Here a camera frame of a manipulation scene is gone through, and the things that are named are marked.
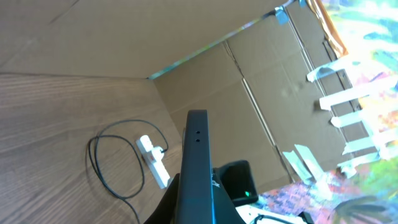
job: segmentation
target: black cable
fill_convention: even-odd
[[[257,224],[257,222],[258,222],[259,220],[262,220],[263,218],[265,218],[265,219],[270,219],[270,220],[274,220],[274,221],[277,221],[277,222],[280,222],[280,223],[293,224],[293,223],[288,222],[288,221],[286,221],[286,220],[283,220],[283,219],[280,219],[280,218],[276,218],[276,217],[273,217],[273,216],[270,216],[270,215],[258,215],[258,216],[254,219],[254,224]]]
[[[138,156],[136,148],[134,147],[134,145],[129,140],[127,140],[126,138],[124,138],[122,136],[117,136],[117,135],[112,135],[112,134],[106,134],[106,135],[103,134],[109,128],[111,128],[111,127],[113,127],[115,125],[118,125],[118,124],[121,124],[121,123],[127,123],[127,122],[142,122],[142,123],[146,123],[146,124],[149,124],[149,125],[153,126],[156,130],[158,130],[158,132],[160,133],[160,135],[163,137],[164,141],[166,142],[166,148],[162,152],[165,153],[169,149],[169,144],[168,144],[165,136],[163,135],[163,133],[160,131],[160,129],[156,125],[152,124],[149,121],[145,121],[145,120],[141,120],[141,119],[127,119],[127,120],[118,121],[118,122],[115,122],[115,123],[112,123],[112,124],[108,125],[102,131],[100,131],[97,136],[91,138],[88,141],[88,156],[90,158],[90,162],[91,162],[91,165],[93,166],[95,174],[98,176],[99,180],[104,185],[105,189],[108,190],[114,197],[116,197],[116,198],[122,200],[124,203],[126,203],[131,208],[131,210],[134,212],[134,214],[136,216],[136,219],[137,219],[137,222],[138,222],[138,224],[140,224],[138,213],[137,213],[136,209],[127,201],[127,199],[133,198],[134,196],[136,196],[139,192],[141,192],[142,188],[144,187],[145,175],[144,175],[144,168],[142,167],[141,160],[140,160],[140,158]],[[119,195],[114,190],[112,190],[112,188],[106,183],[106,181],[105,181],[105,179],[104,179],[104,177],[102,175],[100,166],[98,164],[98,143],[99,143],[101,138],[122,139],[123,141],[127,142],[130,145],[130,147],[132,148],[132,150],[134,151],[134,153],[135,153],[135,155],[137,157],[138,163],[139,163],[139,167],[141,169],[142,182],[141,182],[140,188],[136,192],[134,192],[133,194],[131,194],[129,196]],[[93,159],[93,156],[91,155],[91,143],[93,143],[93,142],[94,142],[94,159]]]

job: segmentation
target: wooden floor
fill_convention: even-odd
[[[86,156],[89,138],[107,124],[139,118],[169,140],[165,166],[180,170],[181,139],[150,80],[0,75],[0,223],[135,223],[134,214],[103,188]],[[146,124],[122,124],[108,134],[135,141]],[[124,142],[99,147],[105,179],[127,195],[141,184],[137,159]],[[143,191],[129,201],[141,222],[164,194],[145,165]]]

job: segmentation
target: brown floor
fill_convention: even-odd
[[[86,158],[90,137],[114,121],[139,118],[169,140],[164,164],[180,169],[181,139],[150,80],[0,75],[0,223],[135,223],[134,214],[103,188]],[[144,124],[109,130],[135,141]],[[110,186],[123,195],[140,186],[131,148],[101,140],[99,162]],[[129,201],[141,222],[164,194],[145,165],[143,191]]]

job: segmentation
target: blue tape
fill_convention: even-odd
[[[301,7],[305,7],[307,5],[306,0],[298,0],[298,2],[300,3]]]
[[[289,17],[287,16],[285,9],[282,6],[275,8],[275,11],[276,19],[279,21],[280,25],[285,24],[289,21]]]

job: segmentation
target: power plug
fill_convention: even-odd
[[[170,176],[162,163],[162,158],[164,157],[163,149],[160,146],[154,147],[148,135],[142,136],[136,143],[160,189],[166,188]]]

